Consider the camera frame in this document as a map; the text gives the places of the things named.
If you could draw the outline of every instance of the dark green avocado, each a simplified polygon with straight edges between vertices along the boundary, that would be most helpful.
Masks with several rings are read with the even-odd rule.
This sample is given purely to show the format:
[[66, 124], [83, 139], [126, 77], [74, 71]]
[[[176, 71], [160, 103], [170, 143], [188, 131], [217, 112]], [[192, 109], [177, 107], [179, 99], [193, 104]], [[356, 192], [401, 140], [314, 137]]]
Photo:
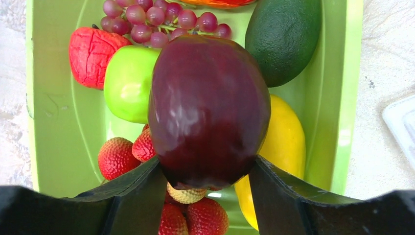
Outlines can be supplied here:
[[245, 34], [269, 88], [293, 80], [310, 62], [322, 27], [321, 0], [259, 0]]

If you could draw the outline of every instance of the fruit tray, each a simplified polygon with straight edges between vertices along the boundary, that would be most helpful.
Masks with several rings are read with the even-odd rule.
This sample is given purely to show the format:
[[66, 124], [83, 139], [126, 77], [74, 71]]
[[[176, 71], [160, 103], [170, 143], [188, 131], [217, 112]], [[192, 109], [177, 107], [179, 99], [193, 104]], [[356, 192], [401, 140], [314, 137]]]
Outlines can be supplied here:
[[[103, 0], [27, 2], [27, 103], [33, 187], [73, 197], [103, 178], [96, 155], [116, 136], [134, 141], [143, 125], [115, 117], [103, 92], [80, 86], [69, 67], [72, 32], [99, 24]], [[291, 82], [269, 89], [295, 111], [306, 138], [305, 180], [343, 194], [354, 126], [360, 66], [363, 2], [322, 0], [323, 24], [314, 56]], [[213, 12], [244, 46], [255, 4]], [[197, 15], [206, 8], [195, 10]], [[233, 188], [208, 194], [226, 209], [228, 234], [257, 234], [243, 217]]]

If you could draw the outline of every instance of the grape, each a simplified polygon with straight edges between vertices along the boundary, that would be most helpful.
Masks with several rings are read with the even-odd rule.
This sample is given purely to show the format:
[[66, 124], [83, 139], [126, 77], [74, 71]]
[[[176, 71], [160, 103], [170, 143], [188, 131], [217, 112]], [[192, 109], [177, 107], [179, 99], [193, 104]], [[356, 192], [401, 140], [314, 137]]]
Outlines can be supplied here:
[[196, 19], [196, 25], [195, 25], [195, 27], [193, 28], [193, 31], [199, 31], [199, 29], [200, 29], [200, 27], [199, 27], [199, 18], [200, 18], [200, 17], [198, 17], [198, 18]]
[[114, 0], [106, 0], [102, 4], [102, 10], [104, 11], [105, 15], [115, 18], [121, 15], [123, 9], [119, 6]]
[[113, 32], [112, 27], [113, 27], [113, 19], [109, 16], [102, 17], [101, 19], [102, 30], [112, 33]]
[[136, 3], [141, 6], [145, 12], [153, 6], [153, 0], [136, 0]]
[[186, 30], [192, 29], [196, 25], [196, 15], [192, 10], [184, 9], [179, 13], [179, 26]]
[[173, 32], [171, 32], [171, 40], [185, 34], [189, 34], [189, 32], [183, 28], [176, 28]]
[[229, 25], [221, 23], [220, 25], [218, 25], [213, 34], [219, 38], [231, 39], [232, 30], [231, 27], [229, 27]]
[[179, 16], [179, 13], [183, 10], [183, 7], [176, 2], [171, 2], [166, 7], [166, 19], [173, 23], [173, 21]]
[[135, 0], [116, 0], [116, 2], [122, 7], [128, 7], [136, 3]]
[[168, 37], [162, 32], [154, 32], [150, 38], [152, 48], [162, 48], [168, 43]]
[[130, 31], [130, 24], [128, 21], [125, 21], [123, 18], [117, 17], [112, 20], [111, 30], [113, 33], [124, 35]]
[[218, 27], [218, 19], [211, 12], [203, 13], [197, 20], [200, 31], [212, 33]]
[[167, 8], [167, 2], [165, 0], [155, 0], [153, 6], [161, 8], [163, 12], [166, 11]]
[[128, 33], [127, 34], [131, 33], [131, 30], [133, 29], [133, 26], [134, 26], [134, 24], [128, 22]]
[[137, 4], [127, 7], [125, 16], [132, 24], [142, 24], [145, 22], [145, 12], [143, 8]]
[[150, 9], [148, 9], [146, 16], [150, 24], [154, 26], [159, 26], [162, 24], [165, 18], [163, 10], [155, 6], [152, 6]]
[[136, 43], [145, 43], [150, 40], [152, 29], [145, 24], [138, 24], [131, 29], [131, 39]]
[[151, 47], [151, 42], [148, 40], [147, 42], [143, 43], [144, 47]]

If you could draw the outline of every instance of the marble surface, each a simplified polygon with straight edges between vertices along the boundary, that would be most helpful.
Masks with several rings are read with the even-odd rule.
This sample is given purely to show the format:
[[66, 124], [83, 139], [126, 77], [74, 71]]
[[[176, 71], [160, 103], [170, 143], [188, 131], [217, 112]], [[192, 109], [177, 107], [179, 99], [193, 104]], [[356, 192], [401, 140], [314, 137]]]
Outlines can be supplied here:
[[[0, 185], [32, 187], [25, 102], [25, 0], [0, 0]], [[415, 94], [415, 0], [365, 0], [361, 72], [346, 195], [415, 189], [415, 170], [381, 117]]]

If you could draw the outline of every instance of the red strawberry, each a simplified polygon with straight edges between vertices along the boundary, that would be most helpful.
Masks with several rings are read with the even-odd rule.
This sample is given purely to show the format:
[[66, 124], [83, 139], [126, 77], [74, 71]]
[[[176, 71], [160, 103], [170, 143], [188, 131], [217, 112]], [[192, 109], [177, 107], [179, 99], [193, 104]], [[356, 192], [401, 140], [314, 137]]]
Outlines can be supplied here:
[[146, 162], [152, 158], [156, 152], [150, 138], [150, 129], [145, 129], [133, 144], [133, 155], [141, 162]]
[[112, 138], [102, 145], [98, 167], [106, 180], [113, 180], [141, 164], [131, 153], [132, 147], [133, 143], [122, 137]]
[[114, 53], [132, 43], [115, 33], [81, 27], [69, 41], [69, 64], [75, 80], [89, 88], [104, 88], [105, 71]]
[[159, 235], [188, 235], [186, 219], [180, 209], [165, 203], [161, 213]]
[[229, 218], [218, 202], [205, 197], [187, 207], [187, 225], [189, 235], [224, 235]]
[[144, 127], [143, 127], [143, 130], [141, 132], [143, 132], [143, 131], [145, 131], [147, 129], [148, 129], [148, 124], [145, 124]]
[[182, 214], [186, 217], [186, 211], [187, 211], [188, 204], [182, 204], [182, 203], [174, 200], [174, 198], [172, 198], [170, 196], [168, 191], [166, 191], [166, 198], [164, 199], [164, 202], [177, 206], [180, 209], [180, 211], [182, 212]]

